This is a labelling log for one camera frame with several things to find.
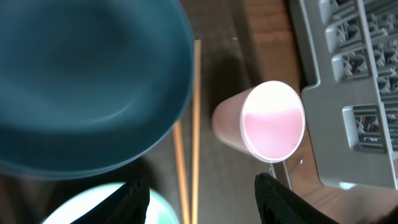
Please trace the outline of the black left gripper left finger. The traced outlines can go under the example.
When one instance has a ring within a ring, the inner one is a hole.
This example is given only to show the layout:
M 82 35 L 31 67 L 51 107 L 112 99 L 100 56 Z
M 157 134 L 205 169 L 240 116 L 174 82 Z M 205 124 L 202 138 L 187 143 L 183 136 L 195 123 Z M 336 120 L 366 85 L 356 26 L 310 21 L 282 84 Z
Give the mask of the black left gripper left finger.
M 150 188 L 143 180 L 126 182 L 71 224 L 145 224 Z

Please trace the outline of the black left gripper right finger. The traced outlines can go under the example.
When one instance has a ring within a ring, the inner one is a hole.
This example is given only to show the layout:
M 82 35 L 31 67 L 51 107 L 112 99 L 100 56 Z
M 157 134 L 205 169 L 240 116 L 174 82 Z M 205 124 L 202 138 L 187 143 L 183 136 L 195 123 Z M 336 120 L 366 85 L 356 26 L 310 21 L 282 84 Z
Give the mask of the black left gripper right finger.
M 256 176 L 254 188 L 262 224 L 331 224 L 335 222 L 268 173 Z

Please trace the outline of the light blue small bowl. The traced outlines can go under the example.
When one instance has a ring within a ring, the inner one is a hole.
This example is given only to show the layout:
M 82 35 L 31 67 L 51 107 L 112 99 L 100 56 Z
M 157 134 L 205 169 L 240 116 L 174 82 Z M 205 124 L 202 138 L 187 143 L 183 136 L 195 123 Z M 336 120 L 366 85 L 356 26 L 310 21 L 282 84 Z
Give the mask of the light blue small bowl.
M 42 221 L 42 224 L 72 223 L 95 208 L 123 185 L 124 182 L 114 182 L 85 190 L 59 206 Z M 146 215 L 145 224 L 179 223 L 177 215 L 168 201 L 153 189 L 150 189 L 150 200 Z

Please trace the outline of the pink cup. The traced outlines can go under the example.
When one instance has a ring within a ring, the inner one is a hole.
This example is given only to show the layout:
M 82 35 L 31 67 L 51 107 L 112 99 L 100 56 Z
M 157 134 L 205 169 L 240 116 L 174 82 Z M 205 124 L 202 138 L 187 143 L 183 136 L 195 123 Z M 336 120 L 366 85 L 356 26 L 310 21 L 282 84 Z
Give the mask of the pink cup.
M 222 143 L 276 163 L 289 158 L 302 142 L 305 112 L 291 86 L 268 81 L 222 101 L 211 125 Z

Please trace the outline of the dark blue plate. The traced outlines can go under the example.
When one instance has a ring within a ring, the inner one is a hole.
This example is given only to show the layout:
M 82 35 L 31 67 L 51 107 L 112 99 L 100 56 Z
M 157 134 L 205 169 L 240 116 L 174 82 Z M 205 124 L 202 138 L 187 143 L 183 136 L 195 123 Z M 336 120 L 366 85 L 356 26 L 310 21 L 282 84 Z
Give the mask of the dark blue plate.
M 161 141 L 187 108 L 180 1 L 1 0 L 1 172 L 79 179 Z

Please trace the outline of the wooden chopstick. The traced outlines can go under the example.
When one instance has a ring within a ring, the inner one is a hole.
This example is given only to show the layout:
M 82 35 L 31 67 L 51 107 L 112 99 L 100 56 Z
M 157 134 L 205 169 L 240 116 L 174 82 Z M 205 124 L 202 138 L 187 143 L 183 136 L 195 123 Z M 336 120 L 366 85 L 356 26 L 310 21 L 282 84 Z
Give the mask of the wooden chopstick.
M 174 139 L 174 149 L 175 149 L 175 161 L 176 161 L 177 175 L 178 175 L 180 207 L 182 211 L 182 221 L 183 224 L 190 224 L 188 187 L 187 187 L 185 156 L 183 148 L 182 126 L 180 120 L 178 120 L 173 127 L 173 139 Z
M 192 224 L 198 223 L 201 126 L 201 40 L 195 40 L 194 86 L 192 100 Z

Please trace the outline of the grey dishwasher rack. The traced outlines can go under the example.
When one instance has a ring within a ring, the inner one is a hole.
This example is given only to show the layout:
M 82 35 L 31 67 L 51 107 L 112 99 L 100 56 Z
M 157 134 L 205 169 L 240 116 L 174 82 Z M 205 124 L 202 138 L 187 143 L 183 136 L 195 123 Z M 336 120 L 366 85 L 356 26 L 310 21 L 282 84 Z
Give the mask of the grey dishwasher rack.
M 397 2 L 290 0 L 317 173 L 397 188 Z

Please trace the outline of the brown serving tray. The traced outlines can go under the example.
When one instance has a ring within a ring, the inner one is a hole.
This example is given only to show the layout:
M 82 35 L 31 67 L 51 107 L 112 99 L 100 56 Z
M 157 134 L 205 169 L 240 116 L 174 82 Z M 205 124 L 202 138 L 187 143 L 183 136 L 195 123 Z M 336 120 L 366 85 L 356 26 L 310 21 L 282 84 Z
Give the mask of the brown serving tray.
M 198 221 L 259 223 L 254 179 L 271 166 L 220 142 L 211 114 L 223 100 L 265 80 L 243 1 L 184 1 L 201 47 L 201 133 Z M 1 222 L 40 223 L 74 195 L 111 182 L 141 180 L 180 213 L 172 136 L 140 158 L 104 174 L 75 180 L 1 176 Z

